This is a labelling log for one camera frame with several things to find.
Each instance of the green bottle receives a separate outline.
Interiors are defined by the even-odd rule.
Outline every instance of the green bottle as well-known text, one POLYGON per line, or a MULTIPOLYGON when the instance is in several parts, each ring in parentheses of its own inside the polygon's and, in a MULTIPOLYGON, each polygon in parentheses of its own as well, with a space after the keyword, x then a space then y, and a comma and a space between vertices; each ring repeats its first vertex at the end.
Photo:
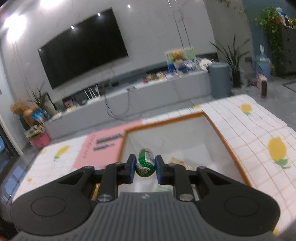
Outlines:
POLYGON ((149 177, 155 172, 155 160, 152 151, 148 148, 140 150, 136 163, 136 173, 140 177, 149 177))

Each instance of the yellow fruit pattern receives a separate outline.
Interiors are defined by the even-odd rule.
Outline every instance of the yellow fruit pattern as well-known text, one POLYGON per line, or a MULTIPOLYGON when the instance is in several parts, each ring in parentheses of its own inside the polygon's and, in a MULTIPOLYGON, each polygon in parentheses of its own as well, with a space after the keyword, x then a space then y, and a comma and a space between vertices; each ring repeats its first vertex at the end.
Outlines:
POLYGON ((288 169, 288 159, 284 159, 287 154, 287 148, 280 137, 272 138, 268 143, 268 151, 272 160, 282 169, 288 169))
POLYGON ((241 105, 241 110, 246 115, 251 115, 252 106, 250 104, 242 104, 241 105))
POLYGON ((274 229, 274 231, 272 233, 273 233, 273 235, 278 236, 279 235, 279 230, 278 229, 274 229))
POLYGON ((40 155, 43 155, 46 153, 46 149, 43 149, 41 152, 40 152, 40 155))
POLYGON ((68 151, 68 149, 70 148, 69 145, 67 146, 63 146, 62 148, 60 148, 56 154, 54 155, 54 161, 56 161, 57 159, 59 159, 61 157, 61 155, 63 155, 64 153, 66 153, 68 151))

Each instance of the ceiling light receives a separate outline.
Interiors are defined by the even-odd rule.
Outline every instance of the ceiling light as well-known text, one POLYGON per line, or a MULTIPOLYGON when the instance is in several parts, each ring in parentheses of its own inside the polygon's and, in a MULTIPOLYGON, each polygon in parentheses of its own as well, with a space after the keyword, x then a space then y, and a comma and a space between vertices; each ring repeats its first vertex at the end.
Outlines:
POLYGON ((63 0, 41 0, 40 5, 44 8, 52 8, 59 5, 63 0))
POLYGON ((16 41, 24 32, 26 28, 25 16, 15 16, 13 20, 9 21, 9 29, 7 32, 7 38, 9 41, 16 41))
POLYGON ((9 28, 11 25, 13 25, 14 23, 16 23, 18 20, 18 15, 13 14, 11 16, 9 16, 4 23, 4 27, 5 28, 9 28))

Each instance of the hanging plant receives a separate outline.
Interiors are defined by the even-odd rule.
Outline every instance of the hanging plant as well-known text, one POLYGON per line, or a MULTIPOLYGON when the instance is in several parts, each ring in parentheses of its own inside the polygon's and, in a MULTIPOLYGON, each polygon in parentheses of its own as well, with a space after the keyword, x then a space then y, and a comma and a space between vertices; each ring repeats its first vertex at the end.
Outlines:
POLYGON ((225 3, 225 6, 228 8, 230 8, 230 4, 233 3, 231 5, 232 9, 237 10, 239 13, 246 13, 242 5, 237 0, 218 0, 218 1, 220 3, 225 3))
POLYGON ((291 22, 292 28, 296 30, 296 18, 291 18, 290 22, 291 22))
POLYGON ((262 10, 257 18, 257 25, 264 27, 268 48, 271 50, 272 63, 275 65, 276 75, 285 72, 285 53, 281 33, 281 16, 274 7, 262 10))

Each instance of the potted plant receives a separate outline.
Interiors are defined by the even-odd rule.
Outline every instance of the potted plant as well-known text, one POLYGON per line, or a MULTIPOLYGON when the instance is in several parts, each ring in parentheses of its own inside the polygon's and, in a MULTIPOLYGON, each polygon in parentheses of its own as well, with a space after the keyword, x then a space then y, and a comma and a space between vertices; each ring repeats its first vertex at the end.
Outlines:
POLYGON ((242 45, 236 47, 235 38, 236 37, 234 34, 232 49, 230 49, 229 44, 227 44, 229 52, 226 51, 226 49, 222 46, 222 44, 218 40, 215 40, 215 41, 223 48, 223 50, 221 50, 217 45, 215 45, 211 42, 210 43, 212 45, 214 45, 218 51, 220 51, 222 54, 224 54, 229 66, 232 69, 233 87, 240 88, 242 86, 242 83, 241 83, 241 78, 240 78, 239 62, 243 56, 250 53, 250 51, 246 51, 246 52, 241 53, 241 49, 246 43, 248 43, 250 41, 250 39, 245 40, 242 43, 242 45))
POLYGON ((290 21, 291 21, 292 28, 296 30, 296 18, 291 18, 290 21))
POLYGON ((29 100, 30 102, 36 103, 42 111, 46 111, 46 93, 41 94, 41 91, 38 89, 38 93, 32 91, 34 100, 29 100))
POLYGON ((280 14, 274 7, 267 7, 262 10, 257 18, 256 24, 264 27, 264 33, 269 50, 271 61, 275 66, 277 76, 285 73, 285 52, 282 42, 281 25, 283 25, 280 14))

